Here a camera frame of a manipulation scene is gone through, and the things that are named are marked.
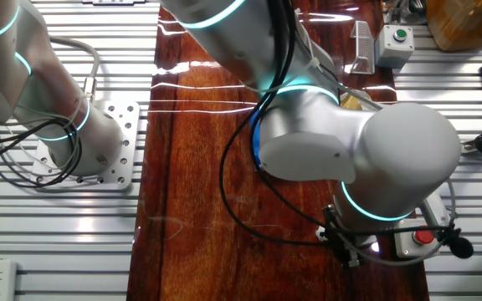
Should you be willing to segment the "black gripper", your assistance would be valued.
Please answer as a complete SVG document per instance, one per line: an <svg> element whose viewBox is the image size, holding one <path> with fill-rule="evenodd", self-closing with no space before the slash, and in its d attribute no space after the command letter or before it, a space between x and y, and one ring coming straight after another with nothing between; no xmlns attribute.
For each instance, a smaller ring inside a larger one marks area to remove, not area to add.
<svg viewBox="0 0 482 301"><path fill-rule="evenodd" d="M322 212L325 219L325 235L334 244L333 253L336 259L348 268L360 267L362 259L351 246L365 250L375 242L375 236L350 234L333 205L323 207Z"/></svg>

